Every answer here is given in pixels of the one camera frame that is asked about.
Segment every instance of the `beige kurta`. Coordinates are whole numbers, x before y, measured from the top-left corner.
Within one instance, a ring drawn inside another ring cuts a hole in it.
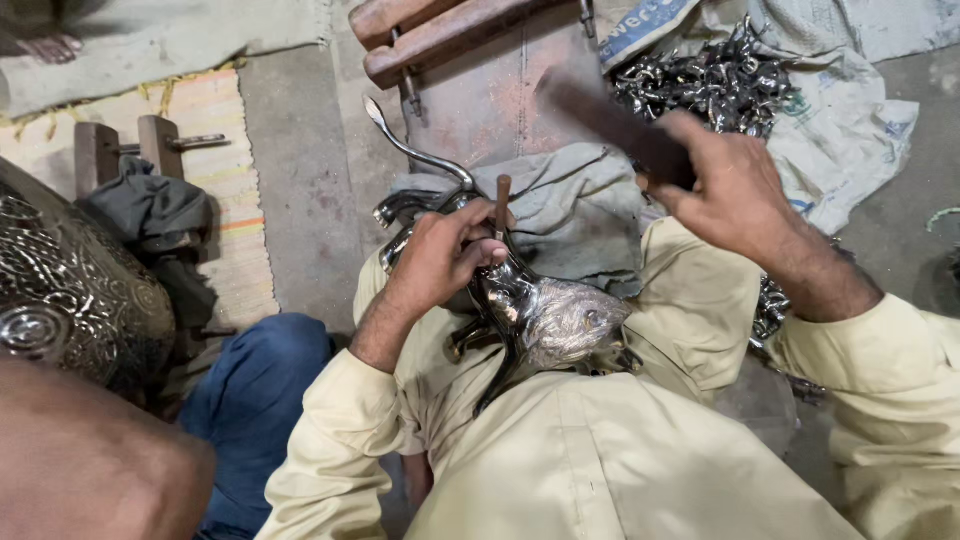
[[[644,236],[646,288],[625,325],[640,377],[544,373],[473,404],[502,347],[443,354],[467,319],[433,309],[390,376],[342,352],[304,397],[257,538],[383,538],[377,458],[429,452],[435,485],[408,538],[960,537],[960,323],[887,296],[849,321],[789,319],[778,362],[833,391],[831,450],[849,521],[746,428],[705,405],[746,350],[759,269],[672,219]],[[386,282],[374,259],[359,320]]]

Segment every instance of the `woven mat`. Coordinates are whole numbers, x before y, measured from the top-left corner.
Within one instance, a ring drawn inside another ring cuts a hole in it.
[[[192,150],[183,155],[186,180],[202,187],[217,203],[214,234],[207,242],[209,260],[199,267],[220,296],[214,309],[217,326],[245,328],[279,313],[274,298],[260,210],[259,178],[247,138],[239,79],[229,69],[177,83],[169,119],[180,136],[224,134],[230,145]],[[163,88],[138,91],[77,106],[29,124],[17,141],[16,128],[0,129],[0,156],[12,161],[68,201],[76,198],[73,130],[78,120],[100,122],[120,134],[120,143],[137,142],[137,118],[156,114]]]

